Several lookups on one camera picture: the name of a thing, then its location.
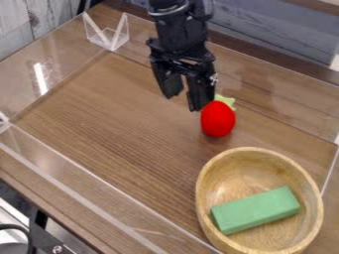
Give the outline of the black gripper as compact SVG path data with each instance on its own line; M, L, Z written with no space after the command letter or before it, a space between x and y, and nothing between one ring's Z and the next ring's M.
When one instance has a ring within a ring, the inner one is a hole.
M217 74L214 56L206 49L206 21L210 14L150 13L156 37L145 42L149 61L160 91L166 99L184 89L180 75L188 84L188 106L200 111L214 99Z

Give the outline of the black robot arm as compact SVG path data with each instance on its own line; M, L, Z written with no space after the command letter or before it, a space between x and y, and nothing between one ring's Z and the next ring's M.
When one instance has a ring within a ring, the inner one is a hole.
M149 63L160 90L166 99L188 84L186 100L190 111L200 111L214 99L217 74L214 56L205 47L208 40L204 0L149 0L148 15L156 27L156 38L145 41Z

